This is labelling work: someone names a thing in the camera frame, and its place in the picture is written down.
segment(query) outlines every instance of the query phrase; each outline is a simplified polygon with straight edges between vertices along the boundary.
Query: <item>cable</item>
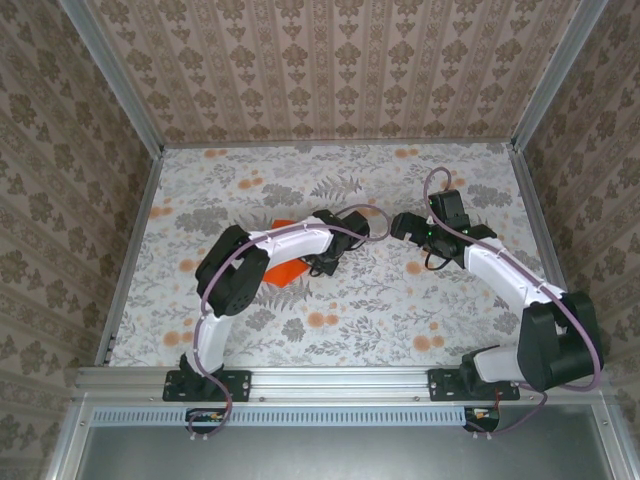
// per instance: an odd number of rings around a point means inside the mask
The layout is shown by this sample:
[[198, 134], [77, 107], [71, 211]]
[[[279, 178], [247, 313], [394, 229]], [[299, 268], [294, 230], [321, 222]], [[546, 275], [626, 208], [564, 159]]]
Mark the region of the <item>cable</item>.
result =
[[427, 258], [424, 261], [424, 265], [425, 267], [427, 267], [427, 270], [429, 270], [430, 272], [437, 272], [438, 270], [442, 270], [444, 267], [446, 267], [447, 265], [449, 265], [449, 262], [451, 262], [450, 258], [445, 259], [444, 262], [442, 262], [440, 265], [438, 265], [435, 268], [430, 268], [429, 267], [429, 259], [431, 258], [432, 253], [429, 252], [427, 253]]
[[[229, 268], [231, 263], [240, 255], [242, 255], [246, 250], [248, 250], [249, 248], [253, 247], [258, 243], [270, 242], [274, 238], [277, 238], [282, 235], [286, 235], [291, 232], [296, 232], [298, 230], [314, 230], [314, 229], [315, 230], [331, 230], [335, 232], [345, 233], [354, 238], [357, 238], [358, 240], [362, 240], [363, 242], [364, 241], [379, 242], [381, 240], [384, 240], [391, 234], [391, 217], [389, 217], [389, 215], [384, 210], [382, 210], [380, 207], [377, 207], [375, 205], [369, 205], [368, 203], [358, 203], [356, 205], [351, 205], [350, 207], [343, 208], [338, 213], [336, 213], [336, 216], [341, 215], [344, 212], [347, 212], [349, 210], [354, 210], [356, 208], [370, 208], [372, 210], [376, 210], [377, 212], [379, 212], [387, 221], [387, 231], [379, 237], [372, 238], [372, 237], [368, 237], [368, 236], [364, 236], [364, 235], [360, 235], [358, 233], [352, 232], [350, 230], [347, 230], [346, 228], [338, 227], [335, 225], [327, 225], [325, 223], [310, 223], [310, 224], [292, 225], [290, 227], [284, 227], [281, 230], [277, 230], [276, 232], [273, 232], [270, 235], [263, 235], [261, 237], [254, 238], [252, 240], [249, 240], [247, 243], [241, 245], [240, 248], [234, 251], [229, 256], [229, 258], [227, 258], [222, 263], [222, 265], [220, 265], [220, 268], [218, 268], [216, 273], [213, 275], [213, 277], [209, 281], [207, 288], [205, 288], [204, 293], [202, 294], [202, 301], [200, 302], [201, 316], [198, 319], [198, 323], [196, 323], [196, 328], [193, 334], [193, 359], [196, 364], [196, 367], [198, 367], [198, 370], [200, 370], [200, 373], [202, 374], [202, 376], [207, 378], [211, 382], [213, 382], [222, 391], [222, 393], [224, 394], [225, 400], [227, 402], [227, 407], [226, 407], [224, 417], [222, 417], [222, 420], [220, 421], [220, 423], [207, 435], [215, 435], [216, 433], [218, 433], [222, 429], [222, 427], [229, 421], [229, 417], [231, 416], [231, 412], [233, 410], [233, 400], [231, 398], [231, 394], [229, 393], [229, 390], [227, 390], [227, 387], [225, 387], [220, 380], [218, 380], [216, 377], [214, 377], [209, 372], [207, 372], [207, 370], [202, 365], [202, 362], [200, 361], [200, 355], [198, 353], [200, 329], [202, 328], [202, 324], [204, 323], [205, 318], [210, 313], [207, 311], [207, 299], [209, 298], [209, 295], [211, 294], [213, 287], [216, 285], [216, 283], [218, 282], [218, 280], [220, 279], [224, 271], [227, 268]], [[193, 430], [193, 419], [205, 413], [206, 412], [198, 412], [198, 415], [193, 415], [190, 417], [187, 429], [189, 430], [189, 433], [191, 433], [191, 438], [195, 438], [196, 436], [196, 432]]]
[[571, 325], [573, 325], [573, 327], [576, 329], [576, 331], [582, 338], [582, 341], [585, 343], [587, 350], [589, 351], [589, 355], [591, 356], [591, 361], [593, 362], [593, 378], [591, 379], [591, 383], [589, 383], [589, 385], [586, 385], [586, 386], [564, 385], [562, 388], [576, 391], [576, 392], [587, 392], [589, 390], [593, 390], [594, 388], [596, 388], [600, 383], [600, 373], [602, 369], [600, 365], [600, 358], [598, 357], [598, 352], [596, 351], [596, 347], [591, 341], [591, 338], [589, 338], [589, 334], [587, 334], [584, 327], [580, 325], [580, 322], [573, 315], [573, 313], [571, 313], [571, 311], [560, 301], [560, 299], [556, 297], [553, 294], [553, 292], [551, 292], [551, 290], [549, 290], [545, 286], [546, 282], [538, 281], [536, 277], [531, 275], [526, 269], [522, 268], [518, 264], [518, 262], [512, 259], [509, 255], [503, 255], [502, 251], [495, 248], [493, 245], [489, 245], [488, 243], [485, 243], [481, 240], [476, 240], [475, 238], [471, 238], [467, 235], [464, 235], [463, 233], [460, 233], [454, 230], [453, 228], [446, 225], [442, 220], [440, 220], [435, 215], [435, 213], [431, 209], [431, 205], [429, 204], [428, 190], [429, 190], [429, 184], [431, 183], [431, 179], [438, 172], [444, 172], [447, 175], [447, 186], [445, 190], [448, 190], [449, 186], [451, 186], [451, 172], [447, 170], [445, 167], [436, 167], [429, 172], [429, 175], [427, 175], [427, 178], [424, 181], [423, 197], [424, 197], [425, 204], [427, 206], [427, 212], [433, 218], [433, 221], [437, 223], [440, 227], [442, 227], [445, 231], [449, 232], [450, 234], [455, 235], [456, 237], [459, 237], [467, 242], [479, 245], [489, 250], [490, 252], [496, 254], [499, 258], [503, 259], [505, 262], [511, 265], [514, 269], [516, 269], [516, 271], [518, 271], [523, 277], [525, 277], [527, 280], [533, 283], [533, 285], [537, 290], [544, 293], [560, 309], [560, 311], [567, 317], [567, 319], [571, 322]]
[[[519, 385], [520, 388], [524, 389], [524, 390], [530, 390], [532, 392], [535, 392], [536, 390], [534, 390], [533, 388], [529, 387], [528, 385], [524, 385], [524, 384], [520, 384]], [[498, 430], [497, 432], [487, 432], [484, 428], [482, 428], [480, 425], [474, 423], [474, 422], [470, 422], [467, 420], [467, 425], [472, 426], [473, 428], [475, 428], [476, 430], [478, 430], [475, 433], [479, 433], [480, 435], [484, 435], [488, 438], [491, 437], [495, 437], [497, 435], [503, 435], [505, 433], [509, 433], [513, 430], [515, 430], [516, 428], [518, 428], [519, 426], [521, 426], [522, 424], [524, 424], [527, 420], [529, 420], [531, 417], [533, 417], [536, 413], [538, 413], [542, 407], [544, 407], [544, 405], [547, 403], [547, 400], [549, 400], [549, 395], [547, 395], [547, 392], [542, 392], [542, 399], [540, 400], [540, 403], [538, 403], [538, 405], [536, 405], [533, 410], [527, 412], [527, 414], [525, 416], [523, 416], [522, 418], [520, 418], [520, 420], [518, 420], [516, 423], [509, 425], [506, 428], [503, 428], [501, 430]]]
[[493, 408], [495, 408], [498, 413], [500, 413], [500, 390], [496, 387], [496, 401], [493, 404]]

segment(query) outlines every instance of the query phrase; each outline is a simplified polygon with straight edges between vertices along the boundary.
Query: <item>floral tablecloth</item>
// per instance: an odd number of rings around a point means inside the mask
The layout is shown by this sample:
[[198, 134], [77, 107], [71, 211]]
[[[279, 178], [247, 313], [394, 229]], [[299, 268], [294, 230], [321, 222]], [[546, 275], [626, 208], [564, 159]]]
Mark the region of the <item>floral tablecloth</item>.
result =
[[[503, 144], [166, 151], [110, 364], [177, 364], [199, 313], [195, 268], [227, 226], [268, 229], [355, 203], [424, 215], [422, 182], [438, 165], [452, 171], [472, 222], [542, 274]], [[384, 232], [382, 216], [362, 212], [372, 234]], [[389, 238], [345, 254], [332, 277], [263, 283], [234, 320], [225, 364], [454, 364], [472, 349], [517, 341], [520, 312], [489, 285], [453, 263], [430, 272], [424, 261], [414, 244]]]

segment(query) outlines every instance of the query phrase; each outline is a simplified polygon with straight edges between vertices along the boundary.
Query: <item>black wire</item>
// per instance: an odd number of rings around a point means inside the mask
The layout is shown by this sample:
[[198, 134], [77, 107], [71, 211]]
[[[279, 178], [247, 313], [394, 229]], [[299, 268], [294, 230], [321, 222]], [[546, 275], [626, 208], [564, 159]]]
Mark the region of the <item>black wire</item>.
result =
[[353, 252], [354, 250], [357, 250], [357, 249], [359, 249], [362, 245], [364, 245], [364, 244], [365, 244], [365, 242], [366, 242], [366, 240], [362, 240], [362, 241], [361, 241], [360, 243], [358, 243], [355, 247], [349, 247], [349, 248], [347, 248], [347, 249], [345, 250], [345, 252]]
[[430, 272], [437, 272], [438, 270], [442, 270], [444, 267], [449, 265], [449, 262], [451, 260], [453, 260], [451, 258], [447, 258], [447, 259], [445, 259], [445, 261], [443, 263], [438, 265], [436, 268], [429, 268], [429, 259], [430, 258], [431, 258], [431, 252], [427, 253], [427, 259], [424, 261], [425, 267], [427, 267], [427, 270], [429, 270]]

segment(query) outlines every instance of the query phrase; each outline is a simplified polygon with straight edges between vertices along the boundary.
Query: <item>gray panel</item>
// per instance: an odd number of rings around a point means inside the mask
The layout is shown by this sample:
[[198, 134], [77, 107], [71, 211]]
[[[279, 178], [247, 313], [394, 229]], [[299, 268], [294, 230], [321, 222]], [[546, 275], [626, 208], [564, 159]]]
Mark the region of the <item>gray panel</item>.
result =
[[[522, 408], [505, 408], [509, 416]], [[80, 479], [610, 479], [590, 407], [546, 407], [492, 440], [460, 427], [92, 429]]]

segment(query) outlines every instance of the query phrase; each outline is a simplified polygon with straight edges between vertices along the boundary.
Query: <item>vent slot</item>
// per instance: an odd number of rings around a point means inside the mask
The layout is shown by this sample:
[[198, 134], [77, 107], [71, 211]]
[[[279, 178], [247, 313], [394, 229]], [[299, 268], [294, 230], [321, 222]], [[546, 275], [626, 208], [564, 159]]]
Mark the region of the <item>vent slot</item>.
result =
[[[98, 407], [92, 427], [185, 426], [186, 407]], [[464, 407], [234, 407], [228, 426], [385, 427], [455, 426]], [[214, 425], [195, 421], [196, 426]]]

